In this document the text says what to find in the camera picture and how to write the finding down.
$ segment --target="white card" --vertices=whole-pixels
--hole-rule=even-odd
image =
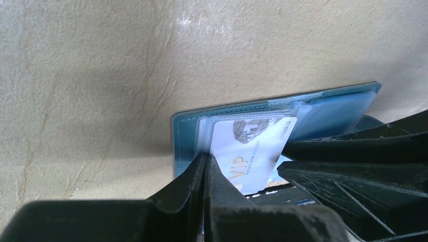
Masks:
[[[218,121],[210,153],[244,195],[263,190],[296,124],[296,117]]]

